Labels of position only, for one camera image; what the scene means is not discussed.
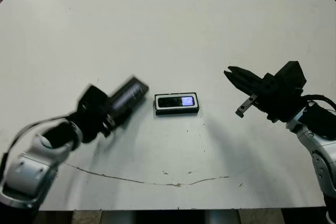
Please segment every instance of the black cable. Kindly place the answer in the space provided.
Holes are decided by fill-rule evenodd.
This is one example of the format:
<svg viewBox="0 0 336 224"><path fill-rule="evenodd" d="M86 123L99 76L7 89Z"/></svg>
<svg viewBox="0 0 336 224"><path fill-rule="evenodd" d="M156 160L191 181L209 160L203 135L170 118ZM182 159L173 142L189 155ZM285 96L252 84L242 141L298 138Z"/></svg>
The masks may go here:
<svg viewBox="0 0 336 224"><path fill-rule="evenodd" d="M2 159L1 159L1 164L0 164L0 182L2 181L3 177L4 177L4 172L5 172L5 168L6 168L6 163L7 163L7 159L8 159L8 155L9 152L11 151L11 149L13 148L13 146L17 143L17 141L25 134L27 133L29 130L31 130L32 128L34 128L35 126L38 126L39 124L42 123L47 123L47 122L51 122L51 121L55 121L55 120L59 120L59 119L66 119L68 118L68 115L61 115L61 116L56 116L54 118L48 118L48 119L44 119L41 121L37 121L35 123L31 123L25 127L23 127L14 137L11 145L9 146L8 150L6 153L3 154Z"/></svg>
<svg viewBox="0 0 336 224"><path fill-rule="evenodd" d="M336 110L336 104L332 100L330 100L329 98L327 98L327 97L325 97L323 95L320 95L320 94L308 94L308 95L304 95L303 98L305 98L307 101L309 101L309 100L324 101L327 104L329 104L330 106L332 106L332 108L334 110Z"/></svg>

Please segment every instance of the scratch mark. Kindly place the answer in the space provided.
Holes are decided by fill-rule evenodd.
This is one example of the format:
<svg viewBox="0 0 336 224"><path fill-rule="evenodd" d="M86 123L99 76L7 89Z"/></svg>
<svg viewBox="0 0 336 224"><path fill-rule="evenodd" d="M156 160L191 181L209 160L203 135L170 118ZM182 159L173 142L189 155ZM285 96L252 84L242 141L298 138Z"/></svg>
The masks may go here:
<svg viewBox="0 0 336 224"><path fill-rule="evenodd" d="M88 174L91 174L91 175L96 175L96 176L100 176L100 177L104 177L104 178L113 178L113 179L117 179L117 180L128 181L128 182L133 182L133 183L138 183L138 184L154 185L154 186L174 186L174 187L192 186L192 185L196 185L198 183L204 182L204 181L222 179L222 178L230 178L229 176L219 176L219 177L215 177L215 178L204 178L204 179L192 182L192 183L161 184L161 183L144 182L144 181L135 180L135 179L121 178L121 177L115 177L115 176L110 176L110 175L105 175L105 174L99 174L99 173L95 173L95 172L91 172L89 170L79 168L77 166L71 165L71 164L66 163L66 162L64 162L64 163L66 165L72 167L72 168L75 168L77 170L80 170L81 172L88 173ZM250 168L251 167L244 169L243 171L237 173L235 176L238 176L239 174L245 172L247 169L250 169Z"/></svg>
<svg viewBox="0 0 336 224"><path fill-rule="evenodd" d="M230 178L230 177L229 176L220 176L220 177L216 177L216 178L205 178L205 179L201 179L201 180L198 180L196 182L193 182L193 183L190 183L190 184L187 184L187 185L192 186L192 185L195 185L195 184L203 182L203 181L215 180L215 179L219 179L219 178Z"/></svg>

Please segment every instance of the white table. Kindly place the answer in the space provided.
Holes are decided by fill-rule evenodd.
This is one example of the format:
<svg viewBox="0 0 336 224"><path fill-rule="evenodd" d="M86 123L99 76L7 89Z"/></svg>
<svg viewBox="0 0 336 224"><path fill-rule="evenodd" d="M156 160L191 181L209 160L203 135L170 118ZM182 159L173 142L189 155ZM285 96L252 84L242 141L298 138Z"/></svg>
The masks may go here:
<svg viewBox="0 0 336 224"><path fill-rule="evenodd" d="M43 210L321 206L306 149L255 108L237 117L247 95L223 70L262 77L298 60L305 94L335 100L335 17L334 0L4 0L0 150L20 127L74 110L87 84L111 93L135 74L146 102L70 155ZM154 94L193 91L197 116L154 115Z"/></svg>

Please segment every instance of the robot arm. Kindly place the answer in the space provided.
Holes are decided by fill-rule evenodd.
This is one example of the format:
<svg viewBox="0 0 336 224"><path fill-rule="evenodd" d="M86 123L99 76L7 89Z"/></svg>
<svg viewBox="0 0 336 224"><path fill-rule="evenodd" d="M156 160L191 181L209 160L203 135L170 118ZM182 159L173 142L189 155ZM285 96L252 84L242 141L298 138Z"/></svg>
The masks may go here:
<svg viewBox="0 0 336 224"><path fill-rule="evenodd" d="M224 74L250 97L237 109L241 118L254 105L267 113L273 123L280 120L295 133L309 151L327 206L327 220L336 223L336 115L314 100L322 100L336 110L336 104L322 95L301 96L306 83L297 61L288 62L274 76L259 78L248 70L229 67Z"/></svg>
<svg viewBox="0 0 336 224"><path fill-rule="evenodd" d="M99 132L108 136L129 117L148 89L136 78L112 97L90 86L80 99L77 111L64 117L56 127L35 135L31 147L11 163L2 179L8 152L19 137L31 127L50 120L34 123L20 131L4 154L0 168L0 209L5 223L13 220L32 222L57 175L58 166L70 152L81 143L93 141Z"/></svg>

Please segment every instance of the black device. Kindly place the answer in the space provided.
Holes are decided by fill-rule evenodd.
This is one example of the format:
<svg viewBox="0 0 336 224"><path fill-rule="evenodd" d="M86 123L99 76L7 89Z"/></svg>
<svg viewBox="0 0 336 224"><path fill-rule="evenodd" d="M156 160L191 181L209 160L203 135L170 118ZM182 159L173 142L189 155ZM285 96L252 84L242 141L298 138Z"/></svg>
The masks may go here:
<svg viewBox="0 0 336 224"><path fill-rule="evenodd" d="M155 95L156 115L197 113L199 107L195 92Z"/></svg>

